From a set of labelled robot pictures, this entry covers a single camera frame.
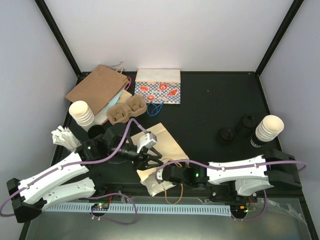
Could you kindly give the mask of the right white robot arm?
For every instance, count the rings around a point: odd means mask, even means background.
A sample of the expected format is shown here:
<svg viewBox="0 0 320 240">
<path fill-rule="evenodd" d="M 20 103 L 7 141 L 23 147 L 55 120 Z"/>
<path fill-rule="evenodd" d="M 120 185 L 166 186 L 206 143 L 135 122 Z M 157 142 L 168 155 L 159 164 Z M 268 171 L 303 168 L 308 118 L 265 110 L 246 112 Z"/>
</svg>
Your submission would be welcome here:
<svg viewBox="0 0 320 240">
<path fill-rule="evenodd" d="M 158 183 L 185 184 L 192 188 L 234 182 L 227 189 L 228 198 L 234 202 L 269 188 L 281 191 L 302 189 L 297 166 L 300 162 L 276 149 L 267 149 L 262 155 L 238 161 L 204 164 L 180 159 L 178 162 L 189 166 L 178 167 L 175 165 L 177 161 L 169 161 L 155 171 L 155 180 Z"/>
</svg>

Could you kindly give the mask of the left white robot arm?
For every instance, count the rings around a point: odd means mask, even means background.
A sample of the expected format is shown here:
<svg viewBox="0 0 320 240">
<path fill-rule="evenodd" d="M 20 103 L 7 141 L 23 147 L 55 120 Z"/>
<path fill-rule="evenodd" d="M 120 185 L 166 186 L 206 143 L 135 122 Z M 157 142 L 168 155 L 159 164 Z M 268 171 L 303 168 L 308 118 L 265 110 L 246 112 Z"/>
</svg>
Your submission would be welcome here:
<svg viewBox="0 0 320 240">
<path fill-rule="evenodd" d="M 129 124 L 117 123 L 108 129 L 92 126 L 87 133 L 89 139 L 57 164 L 33 177 L 12 178 L 6 183 L 12 216 L 18 223 L 26 223 L 60 203 L 82 198 L 103 199 L 108 186 L 98 166 L 113 157 L 131 161 L 135 170 L 161 166 L 162 155 L 154 148 L 156 135 L 146 129 L 142 132 L 134 143 Z"/>
</svg>

